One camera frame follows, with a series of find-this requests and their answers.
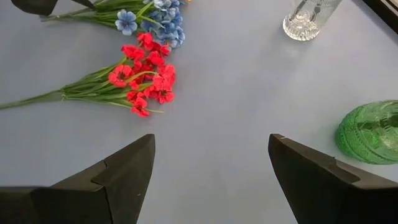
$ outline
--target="green leaf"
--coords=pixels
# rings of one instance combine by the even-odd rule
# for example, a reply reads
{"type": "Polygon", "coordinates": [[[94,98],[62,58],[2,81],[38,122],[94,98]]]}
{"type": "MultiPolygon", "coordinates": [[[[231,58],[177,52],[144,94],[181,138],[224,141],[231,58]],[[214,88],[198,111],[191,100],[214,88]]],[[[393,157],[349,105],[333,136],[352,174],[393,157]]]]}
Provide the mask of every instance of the green leaf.
{"type": "Polygon", "coordinates": [[[120,99],[120,98],[125,98],[126,93],[119,93],[119,94],[113,94],[113,95],[100,95],[96,97],[92,97],[94,100],[113,100],[113,99],[120,99]]]}
{"type": "Polygon", "coordinates": [[[147,4],[146,6],[144,6],[140,11],[138,11],[137,18],[141,17],[143,15],[143,13],[146,12],[146,10],[148,10],[153,4],[154,4],[154,2],[152,1],[149,4],[147,4]]]}
{"type": "Polygon", "coordinates": [[[160,26],[161,28],[164,28],[164,26],[163,26],[162,24],[156,22],[155,20],[153,20],[153,19],[151,19],[151,18],[148,18],[148,17],[146,17],[146,16],[141,16],[140,18],[141,18],[141,19],[144,19],[144,20],[146,20],[146,21],[149,21],[149,22],[153,22],[154,24],[160,26]]]}

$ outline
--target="flower bunch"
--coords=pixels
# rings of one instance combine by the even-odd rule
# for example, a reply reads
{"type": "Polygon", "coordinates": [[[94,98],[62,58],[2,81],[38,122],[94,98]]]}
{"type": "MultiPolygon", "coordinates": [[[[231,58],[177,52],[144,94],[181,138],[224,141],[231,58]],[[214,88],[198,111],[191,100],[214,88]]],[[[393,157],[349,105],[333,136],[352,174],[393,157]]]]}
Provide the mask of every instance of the flower bunch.
{"type": "Polygon", "coordinates": [[[97,0],[94,9],[86,8],[62,15],[42,17],[42,21],[72,19],[116,28],[124,35],[151,32],[155,40],[171,48],[181,46],[185,34],[181,28],[180,5],[183,0],[97,0]]]}
{"type": "Polygon", "coordinates": [[[185,34],[182,25],[182,16],[180,13],[179,0],[154,0],[154,6],[158,10],[152,11],[148,17],[155,22],[148,20],[141,22],[141,28],[146,32],[154,34],[156,41],[161,44],[167,44],[171,48],[182,45],[185,40],[185,34]]]}
{"type": "Polygon", "coordinates": [[[123,45],[125,56],[117,64],[59,90],[0,105],[0,109],[44,101],[79,100],[127,107],[140,117],[161,113],[148,109],[147,100],[168,103],[174,99],[175,69],[165,61],[170,50],[167,45],[154,42],[150,33],[138,34],[137,39],[139,46],[123,45]]]}

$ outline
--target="green glass object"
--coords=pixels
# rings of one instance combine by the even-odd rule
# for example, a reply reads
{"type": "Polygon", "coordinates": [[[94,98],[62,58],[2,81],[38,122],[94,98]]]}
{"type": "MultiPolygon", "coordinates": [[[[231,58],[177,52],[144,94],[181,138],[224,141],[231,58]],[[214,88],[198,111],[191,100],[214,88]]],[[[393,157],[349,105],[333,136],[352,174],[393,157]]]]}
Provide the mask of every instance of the green glass object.
{"type": "Polygon", "coordinates": [[[357,160],[398,163],[398,100],[355,108],[343,119],[335,138],[340,150],[357,160]]]}

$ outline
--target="light blue table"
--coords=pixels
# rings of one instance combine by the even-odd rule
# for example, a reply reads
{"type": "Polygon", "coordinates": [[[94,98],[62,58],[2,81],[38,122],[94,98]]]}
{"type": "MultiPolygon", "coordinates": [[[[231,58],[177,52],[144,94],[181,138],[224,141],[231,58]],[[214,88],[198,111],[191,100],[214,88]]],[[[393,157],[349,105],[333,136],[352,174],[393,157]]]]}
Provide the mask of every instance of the light blue table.
{"type": "MultiPolygon", "coordinates": [[[[79,7],[60,1],[55,12],[79,7]]],[[[296,223],[267,154],[270,133],[398,181],[398,166],[360,164],[333,142],[350,110],[398,98],[398,35],[345,0],[316,39],[296,42],[281,28],[289,9],[288,0],[193,0],[187,40],[170,57],[178,77],[165,114],[80,102],[0,111],[0,185],[54,184],[145,133],[157,152],[140,224],[296,223]]],[[[0,21],[0,103],[74,82],[135,41],[93,24],[43,24],[10,1],[0,21]]]]}

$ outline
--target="clear glass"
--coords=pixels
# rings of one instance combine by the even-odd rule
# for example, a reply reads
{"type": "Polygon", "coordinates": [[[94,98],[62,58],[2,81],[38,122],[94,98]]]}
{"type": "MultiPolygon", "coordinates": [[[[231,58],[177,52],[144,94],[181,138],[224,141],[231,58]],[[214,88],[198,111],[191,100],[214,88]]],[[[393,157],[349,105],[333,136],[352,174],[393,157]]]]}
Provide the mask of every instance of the clear glass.
{"type": "Polygon", "coordinates": [[[347,114],[336,132],[337,146],[370,164],[398,163],[398,100],[362,105],[347,114]]]}
{"type": "Polygon", "coordinates": [[[293,0],[294,10],[285,17],[283,28],[295,40],[316,37],[342,0],[293,0]]]}

